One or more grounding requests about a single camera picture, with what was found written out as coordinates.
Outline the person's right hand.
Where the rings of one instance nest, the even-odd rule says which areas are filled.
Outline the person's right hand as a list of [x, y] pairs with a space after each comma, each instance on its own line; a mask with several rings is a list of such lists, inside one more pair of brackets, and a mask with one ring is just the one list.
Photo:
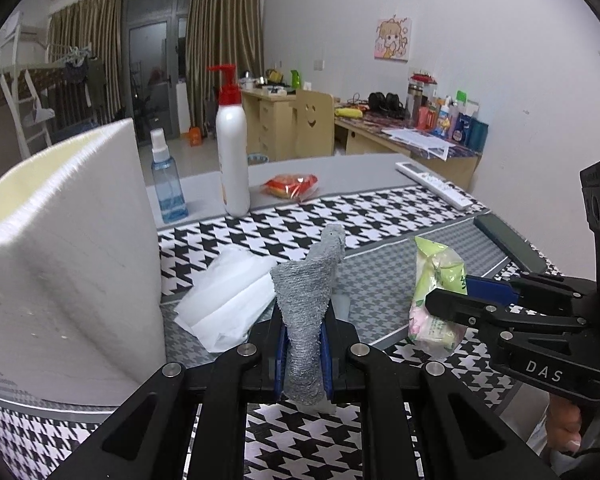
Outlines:
[[545, 431], [548, 462], [556, 474], [563, 474], [600, 457], [600, 417], [582, 434], [582, 416], [576, 404], [550, 395]]

